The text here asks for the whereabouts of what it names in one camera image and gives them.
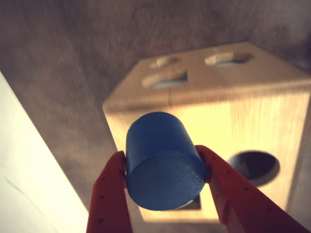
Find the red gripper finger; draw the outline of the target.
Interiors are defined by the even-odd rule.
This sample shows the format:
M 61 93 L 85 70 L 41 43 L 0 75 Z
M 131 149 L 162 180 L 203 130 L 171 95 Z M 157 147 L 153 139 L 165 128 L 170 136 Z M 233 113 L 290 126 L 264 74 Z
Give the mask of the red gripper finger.
M 123 151 L 114 153 L 92 189 L 88 233 L 131 233 L 132 226 L 125 189 L 126 159 Z
M 202 145 L 196 149 L 219 221 L 229 233 L 308 232 L 214 151 Z

